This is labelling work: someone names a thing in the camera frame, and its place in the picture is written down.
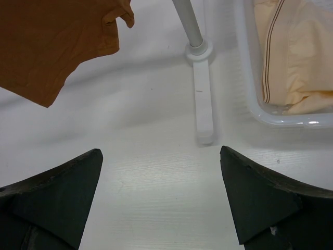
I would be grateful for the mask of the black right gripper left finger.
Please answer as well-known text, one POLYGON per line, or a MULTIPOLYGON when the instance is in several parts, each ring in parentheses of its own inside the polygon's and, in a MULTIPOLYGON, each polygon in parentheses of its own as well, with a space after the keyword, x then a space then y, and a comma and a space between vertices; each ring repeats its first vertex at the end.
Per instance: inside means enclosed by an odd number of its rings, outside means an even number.
POLYGON ((1 188, 1 249, 79 249, 103 164, 92 149, 1 188))

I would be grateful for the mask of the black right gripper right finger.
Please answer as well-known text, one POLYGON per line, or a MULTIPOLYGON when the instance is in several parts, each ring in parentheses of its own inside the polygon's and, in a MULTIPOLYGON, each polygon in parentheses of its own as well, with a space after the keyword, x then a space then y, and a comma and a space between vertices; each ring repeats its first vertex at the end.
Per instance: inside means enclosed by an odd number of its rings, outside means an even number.
POLYGON ((332 249, 332 191, 264 167, 230 147, 221 172, 245 249, 332 249))

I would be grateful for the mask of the brown underwear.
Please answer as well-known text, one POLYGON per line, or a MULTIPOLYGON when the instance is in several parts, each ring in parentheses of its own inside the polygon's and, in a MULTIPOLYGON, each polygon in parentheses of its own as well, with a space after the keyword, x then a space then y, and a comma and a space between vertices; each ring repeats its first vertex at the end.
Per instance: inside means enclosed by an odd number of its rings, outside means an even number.
POLYGON ((1 87, 49 107, 79 64, 119 50, 130 1, 1 1, 1 87))

